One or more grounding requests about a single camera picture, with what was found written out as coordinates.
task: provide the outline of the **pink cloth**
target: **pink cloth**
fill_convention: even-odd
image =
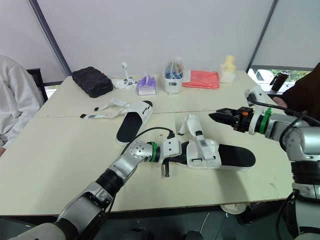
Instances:
[[[217,72],[212,71],[191,71],[191,81],[184,82],[182,86],[187,88],[218,89],[219,77]]]

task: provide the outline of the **black cable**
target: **black cable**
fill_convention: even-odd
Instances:
[[[292,110],[290,108],[286,108],[286,107],[283,107],[283,106],[272,105],[272,104],[268,104],[268,103],[263,103],[263,102],[251,100],[250,97],[248,98],[248,101],[253,103],[253,104],[259,105],[259,106],[263,106],[263,107],[267,107],[267,108],[273,108],[273,109],[280,109],[280,110],[286,111],[288,113],[294,114],[296,116],[301,116],[301,112],[298,112],[298,111],[295,111],[295,110]],[[316,123],[316,124],[318,124],[320,126],[320,121],[318,121],[317,119],[315,119],[315,118],[313,118],[311,116],[305,115],[303,118],[304,119],[309,119],[310,121],[312,121],[312,122],[314,122],[314,123]]]
[[[151,128],[148,128],[147,130],[144,130],[143,132],[141,132],[141,133],[138,134],[137,136],[135,136],[135,137],[132,139],[132,141],[129,142],[129,143],[125,146],[125,148],[122,150],[122,152],[121,152],[120,155],[124,154],[124,152],[125,152],[125,151],[127,150],[127,148],[130,146],[130,144],[133,143],[134,140],[136,140],[136,139],[137,139],[138,137],[140,137],[142,134],[145,134],[146,132],[149,132],[149,131],[154,130],[154,129],[163,129],[163,130],[169,131],[169,136],[168,136],[169,139],[175,137],[174,131],[172,131],[172,130],[169,129],[169,128],[162,127],[162,126],[151,127]]]
[[[115,195],[114,195],[113,200],[112,200],[112,202],[111,202],[111,205],[110,205],[110,207],[109,207],[109,209],[108,209],[108,212],[106,213],[106,215],[105,215],[105,218],[104,218],[104,219],[107,219],[107,218],[108,218],[108,215],[110,214],[111,209],[112,209],[112,207],[114,206],[116,196],[117,196],[117,194],[115,194]]]
[[[292,128],[297,122],[299,122],[301,119],[303,119],[306,115],[308,114],[308,111],[303,111],[301,113],[301,116],[299,116],[296,120],[294,120],[292,123],[290,123],[290,125],[288,125],[283,132],[280,135],[279,138],[279,143],[280,143],[280,147],[286,151],[286,146],[284,145],[284,137],[286,135],[286,133],[290,130],[290,128]]]
[[[279,230],[279,225],[280,225],[280,218],[282,215],[282,211],[285,208],[285,205],[292,199],[294,193],[290,193],[290,195],[286,198],[286,200],[284,200],[284,202],[282,203],[278,215],[276,216],[276,221],[275,221],[275,233],[276,233],[276,237],[278,238],[278,240],[282,240],[282,237],[280,235],[280,230]]]

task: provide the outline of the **plastic bag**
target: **plastic bag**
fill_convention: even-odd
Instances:
[[[182,85],[187,88],[218,89],[220,82],[217,72],[212,71],[191,71],[191,81]]]
[[[165,66],[163,78],[164,88],[167,93],[179,93],[184,77],[184,60],[178,54],[171,57]]]

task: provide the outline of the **chair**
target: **chair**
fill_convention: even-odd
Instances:
[[[32,75],[34,82],[36,86],[39,89],[39,92],[41,92],[41,96],[43,99],[43,103],[45,103],[48,100],[48,96],[45,90],[44,81],[42,80],[40,68],[34,68],[34,69],[27,69],[26,70],[30,75]]]

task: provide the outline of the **black zipper pouch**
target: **black zipper pouch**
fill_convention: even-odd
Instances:
[[[114,89],[111,80],[92,66],[74,71],[72,78],[91,98],[97,98]]]

